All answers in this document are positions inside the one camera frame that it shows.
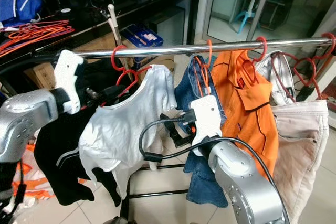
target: white t-shirt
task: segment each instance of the white t-shirt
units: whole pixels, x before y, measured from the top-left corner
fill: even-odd
[[[126,196],[131,174],[143,164],[138,147],[141,131],[158,120],[162,112],[177,106],[169,69],[163,65],[151,66],[138,90],[128,99],[97,108],[79,140],[80,160],[87,175],[96,183],[93,168],[112,171],[122,198]],[[143,138],[145,150],[152,150],[154,145],[156,151],[162,149],[161,140],[154,142],[155,136],[153,126]]]

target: blue box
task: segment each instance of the blue box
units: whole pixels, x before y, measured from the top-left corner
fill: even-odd
[[[136,47],[160,47],[163,45],[163,39],[144,24],[132,24],[121,31],[121,35]],[[155,58],[156,56],[145,58],[134,57],[134,66],[132,69],[140,69]]]

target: desk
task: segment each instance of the desk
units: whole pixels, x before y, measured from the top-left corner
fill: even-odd
[[[116,6],[115,11],[119,28],[140,22],[168,6],[176,5],[180,1],[182,0],[137,0],[132,6]],[[198,0],[190,0],[187,44],[193,43],[193,28],[197,18],[197,9]],[[55,57],[61,49],[73,50],[111,32],[106,19],[99,14],[98,10],[92,11],[89,15],[87,10],[83,10],[83,14],[86,17],[85,20],[81,19],[80,12],[75,19],[70,20],[70,25],[75,29],[72,34],[41,41],[0,58],[0,82],[10,93],[23,93],[36,89],[36,86],[27,80],[23,70],[36,65],[35,62],[48,61],[39,59],[39,57],[49,56],[49,61],[52,61],[51,57]]]

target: metal rail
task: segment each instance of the metal rail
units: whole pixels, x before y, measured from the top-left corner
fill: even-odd
[[[278,47],[302,47],[302,46],[325,46],[330,45],[332,42],[329,38],[308,38],[308,39],[286,39],[286,40],[268,40],[268,48]],[[262,42],[259,41],[244,41],[244,42],[229,42],[222,44],[213,44],[212,51],[231,51],[239,49],[261,49],[263,48]],[[192,54],[200,52],[209,52],[208,45],[186,45],[174,47],[146,47],[146,48],[127,48],[120,49],[115,53],[116,57],[147,57],[147,56],[160,56],[160,55],[178,55],[178,54]],[[113,53],[112,49],[107,50],[92,50],[92,51],[78,51],[76,54],[84,58],[107,58]]]

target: glass door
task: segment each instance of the glass door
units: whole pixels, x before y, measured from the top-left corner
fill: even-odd
[[[266,0],[260,28],[248,39],[298,39],[332,32],[336,0]]]
[[[266,0],[208,0],[203,39],[244,41],[260,26]]]

